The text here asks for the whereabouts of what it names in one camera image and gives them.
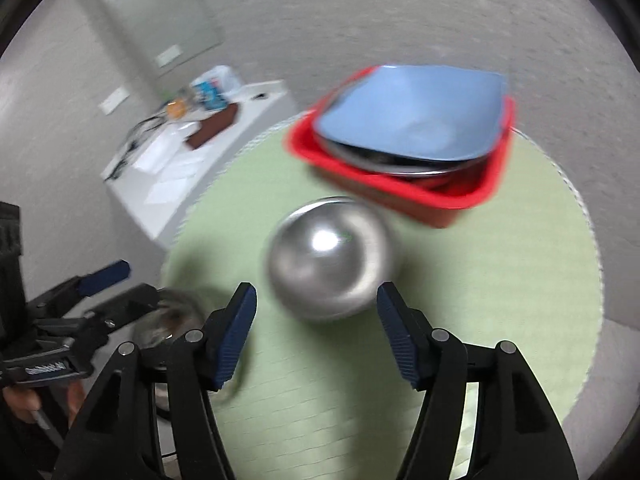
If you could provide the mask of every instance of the green object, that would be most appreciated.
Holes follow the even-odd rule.
[[[258,291],[242,384],[215,407],[240,480],[395,478],[423,395],[400,378],[375,310],[306,324],[278,306],[265,276],[280,220],[345,194],[289,155],[282,136],[245,151],[202,196],[164,284],[227,298],[242,281]],[[551,161],[518,136],[497,195],[444,230],[385,213],[402,240],[396,285],[407,303],[464,342],[516,343],[563,420],[587,377],[602,298],[588,222]],[[466,472],[475,396],[470,385],[453,478]]]

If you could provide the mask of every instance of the floor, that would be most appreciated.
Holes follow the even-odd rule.
[[[582,478],[609,452],[640,396],[640,75],[587,0],[206,0],[220,62],[248,81],[286,79],[306,106],[368,64],[442,63],[508,74],[518,126],[584,196],[604,261],[606,321],[564,428]],[[98,174],[148,111],[80,0],[45,0],[0,59],[0,196],[24,215],[33,297],[119,257],[157,283],[162,251]]]

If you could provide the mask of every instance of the person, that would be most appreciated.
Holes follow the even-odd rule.
[[[4,402],[18,419],[28,424],[35,422],[33,412],[37,412],[42,407],[36,391],[21,386],[6,386],[2,389],[2,396]],[[66,405],[70,427],[80,411],[84,397],[82,383],[71,381],[66,388]]]

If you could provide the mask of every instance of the light blue square plate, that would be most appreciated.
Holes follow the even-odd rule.
[[[326,139],[417,160],[489,153],[500,136],[507,83],[450,66],[382,66],[348,87],[314,124]]]

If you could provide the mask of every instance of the white table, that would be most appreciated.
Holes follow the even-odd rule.
[[[266,97],[253,99],[258,94],[265,94]],[[190,206],[210,186],[236,153],[259,134],[274,124],[290,118],[298,111],[289,90],[281,80],[245,85],[235,101],[239,103],[236,122],[204,145],[207,146],[203,152],[204,160],[198,164],[195,174],[189,177],[184,188],[175,196],[171,196],[163,203],[151,203],[148,199],[149,193],[158,184],[159,176],[139,171],[134,166],[136,158],[145,151],[159,133],[146,140],[144,145],[133,154],[119,178],[106,180],[110,193],[122,203],[149,239],[162,248],[167,249],[171,245]],[[189,116],[187,118],[200,120],[205,117]],[[176,156],[189,151],[190,148],[184,145],[180,147]],[[114,156],[102,174],[104,178],[111,173],[121,157],[122,153]]]

